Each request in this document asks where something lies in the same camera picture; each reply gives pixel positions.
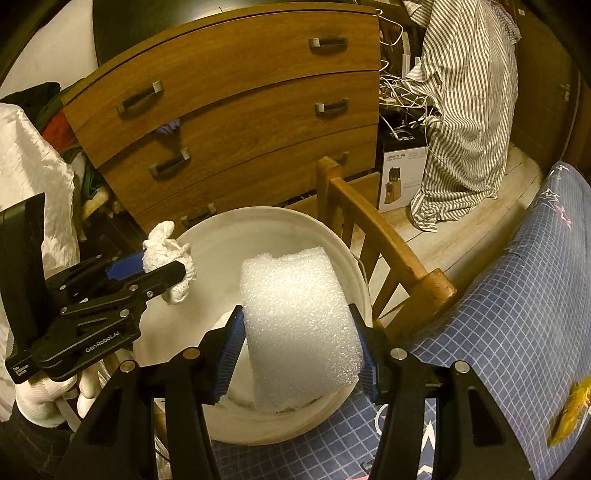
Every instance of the white plastic basin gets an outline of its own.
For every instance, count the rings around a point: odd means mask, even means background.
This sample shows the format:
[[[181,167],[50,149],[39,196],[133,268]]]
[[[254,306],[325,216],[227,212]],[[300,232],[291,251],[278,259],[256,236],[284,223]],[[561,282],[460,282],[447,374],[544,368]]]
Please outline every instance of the white plastic basin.
[[[168,305],[148,302],[142,336],[134,343],[140,365],[167,362],[188,346],[197,346],[240,298],[243,260],[269,252],[279,257],[305,248],[324,247],[348,303],[355,303],[371,325],[371,302],[357,260],[326,225],[303,213],[276,207],[249,207],[221,213],[192,227],[178,239],[191,245],[197,278],[187,300]],[[210,437],[238,445],[282,442],[314,428],[345,401],[353,386],[324,395],[311,404],[278,414],[252,406],[248,358],[238,361],[230,391],[216,406],[204,406]]]

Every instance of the wooden dresser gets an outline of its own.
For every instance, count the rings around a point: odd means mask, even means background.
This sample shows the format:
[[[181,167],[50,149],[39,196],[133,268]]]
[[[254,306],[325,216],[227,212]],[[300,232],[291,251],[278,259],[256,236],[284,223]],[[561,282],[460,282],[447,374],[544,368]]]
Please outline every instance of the wooden dresser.
[[[315,188],[325,155],[346,177],[374,166],[375,13],[294,2],[171,28],[81,80],[63,96],[65,113],[146,232],[171,219],[178,235],[215,212],[280,205]],[[175,133],[155,132],[177,118]],[[354,185],[371,195],[376,174]]]

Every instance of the blue checkered cloth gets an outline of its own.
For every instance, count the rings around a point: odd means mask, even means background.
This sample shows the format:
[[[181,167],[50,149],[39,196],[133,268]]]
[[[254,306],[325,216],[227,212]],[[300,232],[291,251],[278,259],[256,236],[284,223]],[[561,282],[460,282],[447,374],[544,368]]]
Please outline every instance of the blue checkered cloth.
[[[591,375],[590,233],[591,188],[572,166],[557,163],[495,265],[446,315],[443,332],[413,349],[426,363],[472,365],[537,480],[548,480],[576,443],[573,433],[546,447],[570,386]],[[224,480],[361,479],[384,419],[385,410],[355,388],[334,415],[298,438],[257,447],[213,442],[213,450]],[[431,478],[436,420],[427,401],[418,480]]]
[[[557,163],[493,268],[444,332],[414,350],[426,363],[473,366],[537,480],[548,480],[577,441],[575,433],[546,446],[571,385],[591,375],[590,234],[591,187]]]

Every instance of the drawer handle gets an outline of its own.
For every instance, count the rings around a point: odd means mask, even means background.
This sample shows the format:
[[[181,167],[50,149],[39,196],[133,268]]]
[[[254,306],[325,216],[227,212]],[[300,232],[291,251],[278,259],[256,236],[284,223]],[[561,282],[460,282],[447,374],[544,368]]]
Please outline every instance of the drawer handle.
[[[310,50],[315,53],[332,53],[347,50],[347,38],[311,38],[308,40]]]
[[[123,115],[130,107],[134,106],[136,103],[141,102],[142,100],[146,100],[146,98],[151,97],[152,95],[156,95],[158,92],[164,91],[164,85],[162,82],[158,80],[154,82],[150,88],[146,88],[143,92],[139,92],[136,95],[132,95],[127,100],[123,100],[119,105],[117,105],[117,111],[120,115]]]
[[[149,167],[150,173],[155,179],[170,177],[177,173],[181,167],[184,167],[191,161],[191,152],[188,148],[183,148],[178,157],[171,158],[163,163],[155,163]]]
[[[213,203],[210,203],[205,209],[181,217],[181,223],[188,230],[199,222],[203,222],[205,219],[214,216],[216,213],[216,206]]]
[[[316,104],[317,116],[336,116],[345,113],[349,109],[349,99],[343,98],[334,103],[318,102]]]
[[[341,155],[335,155],[331,158],[338,164],[345,165],[347,163],[347,160],[349,159],[349,152],[343,152],[341,153]]]

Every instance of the wooden chair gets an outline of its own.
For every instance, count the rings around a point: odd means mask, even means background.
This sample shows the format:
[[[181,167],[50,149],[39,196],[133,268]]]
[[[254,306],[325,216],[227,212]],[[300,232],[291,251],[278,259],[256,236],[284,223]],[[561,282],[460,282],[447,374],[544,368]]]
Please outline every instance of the wooden chair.
[[[410,339],[441,315],[452,303],[456,289],[436,268],[428,273],[396,230],[359,192],[343,180],[342,167],[329,157],[318,162],[318,220],[351,247],[353,227],[365,233],[361,263],[367,280],[380,255],[390,267],[384,285],[372,307],[374,327],[383,328],[379,316],[398,285],[409,294],[401,310],[385,328],[392,344]]]

